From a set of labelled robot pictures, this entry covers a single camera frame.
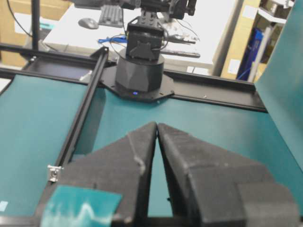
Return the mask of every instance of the teal surface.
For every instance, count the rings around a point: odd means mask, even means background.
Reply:
[[[17,75],[0,96],[0,216],[34,213],[85,89]]]
[[[303,170],[303,1],[297,0],[256,84],[262,101]]]
[[[92,151],[99,128],[99,123],[102,117],[104,104],[105,90],[98,89],[96,90],[94,98],[90,104],[88,115],[84,122],[81,135],[72,157],[73,160]]]
[[[106,91],[93,150],[98,150],[150,122],[162,122],[222,148],[264,163],[289,187],[303,214],[303,174],[267,113],[167,99],[145,104],[122,100]],[[159,146],[152,167],[149,216],[171,215]]]
[[[120,194],[59,185],[43,212],[41,226],[109,227]]]
[[[54,27],[55,27],[55,25],[40,23],[40,28],[44,28],[47,30],[53,30]]]

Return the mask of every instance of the computer mouse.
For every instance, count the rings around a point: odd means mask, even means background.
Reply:
[[[98,29],[98,23],[92,18],[82,18],[78,21],[78,24],[81,27],[88,28],[88,29]]]

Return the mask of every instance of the screw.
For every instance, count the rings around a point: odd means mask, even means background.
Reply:
[[[55,178],[56,178],[57,176],[58,176],[57,170],[53,171],[53,172],[52,172],[52,177],[55,177]]]
[[[124,219],[124,223],[128,224],[128,223],[131,223],[132,222],[132,218],[131,217],[127,217]]]

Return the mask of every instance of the metal bracket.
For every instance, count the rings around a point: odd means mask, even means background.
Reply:
[[[92,74],[92,70],[90,70],[87,74],[85,74],[84,76],[80,77],[80,81],[84,82],[84,83],[89,83],[90,79],[91,79],[91,74]]]
[[[64,168],[62,166],[47,166],[47,180],[50,182],[57,182],[61,174],[61,170]]]

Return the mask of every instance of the teal mat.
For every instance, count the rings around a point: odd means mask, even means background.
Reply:
[[[267,113],[167,99],[144,104],[122,100],[106,91],[94,145],[98,150],[150,122],[163,122],[222,148],[264,163],[278,182],[289,187],[303,214],[303,174]],[[170,216],[162,157],[156,147],[149,216]]]
[[[303,1],[297,0],[256,87],[283,139],[303,170],[302,22]]]
[[[0,96],[0,216],[33,215],[85,89],[17,75]]]

